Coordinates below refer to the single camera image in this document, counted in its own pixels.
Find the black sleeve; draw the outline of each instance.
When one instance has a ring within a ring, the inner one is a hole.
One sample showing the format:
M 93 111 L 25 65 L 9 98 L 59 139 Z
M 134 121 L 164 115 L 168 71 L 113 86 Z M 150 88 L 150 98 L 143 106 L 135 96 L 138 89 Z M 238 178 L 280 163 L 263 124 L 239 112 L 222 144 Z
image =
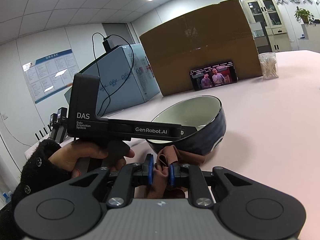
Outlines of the black sleeve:
M 71 178 L 71 172 L 58 168 L 48 160 L 60 148 L 56 142 L 44 140 L 24 165 L 20 184 L 15 189 L 11 202 L 0 210 L 0 240 L 20 240 L 24 237 L 13 216 L 14 208 L 20 200 Z
M 29 194 L 54 186 L 71 178 L 71 172 L 53 165 L 48 159 L 61 147 L 53 140 L 43 140 L 21 172 L 20 183 L 12 195 L 12 209 Z

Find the clear plastic jar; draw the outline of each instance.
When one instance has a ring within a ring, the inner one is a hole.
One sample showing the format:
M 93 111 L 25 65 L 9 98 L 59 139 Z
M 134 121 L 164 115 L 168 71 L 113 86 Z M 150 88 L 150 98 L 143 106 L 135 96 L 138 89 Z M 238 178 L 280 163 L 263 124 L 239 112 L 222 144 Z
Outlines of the clear plastic jar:
M 263 79 L 270 80 L 274 78 L 278 78 L 277 74 L 277 58 L 274 52 L 267 52 L 259 54 L 259 61 L 261 65 Z

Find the potted plant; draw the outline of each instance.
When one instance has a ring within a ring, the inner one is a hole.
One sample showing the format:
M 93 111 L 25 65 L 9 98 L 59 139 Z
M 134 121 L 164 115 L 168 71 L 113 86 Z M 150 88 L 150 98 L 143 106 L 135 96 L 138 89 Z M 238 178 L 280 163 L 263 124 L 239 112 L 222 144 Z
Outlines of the potted plant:
M 314 15 L 310 13 L 310 11 L 299 8 L 298 6 L 294 16 L 296 17 L 297 22 L 301 22 L 302 19 L 303 23 L 306 24 L 313 23 L 315 20 Z

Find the glass cabinet door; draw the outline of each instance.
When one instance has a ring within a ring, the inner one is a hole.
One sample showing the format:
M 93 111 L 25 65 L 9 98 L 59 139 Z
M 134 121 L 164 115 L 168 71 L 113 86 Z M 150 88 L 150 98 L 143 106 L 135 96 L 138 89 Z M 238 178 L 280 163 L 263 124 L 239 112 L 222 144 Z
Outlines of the glass cabinet door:
M 273 0 L 263 0 L 263 4 L 267 14 L 269 15 L 270 25 L 272 27 L 282 25 L 280 16 L 276 10 L 276 6 L 274 5 Z
M 262 26 L 268 27 L 267 21 L 264 17 L 263 9 L 257 1 L 248 2 L 248 6 L 256 22 L 261 22 Z

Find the hand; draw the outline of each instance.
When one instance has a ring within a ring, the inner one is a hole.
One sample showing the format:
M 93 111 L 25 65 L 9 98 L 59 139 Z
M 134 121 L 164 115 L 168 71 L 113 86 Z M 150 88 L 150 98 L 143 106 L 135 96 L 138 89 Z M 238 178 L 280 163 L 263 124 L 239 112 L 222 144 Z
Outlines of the hand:
M 72 171 L 79 158 L 91 157 L 95 159 L 104 159 L 108 156 L 108 152 L 101 149 L 95 143 L 92 142 L 81 142 L 79 140 L 68 143 L 61 149 L 56 151 L 50 158 L 49 161 L 54 165 L 58 166 L 65 171 Z M 126 157 L 133 158 L 134 151 L 129 150 Z M 109 167 L 111 171 L 117 171 L 126 165 L 125 159 L 117 161 L 114 167 Z

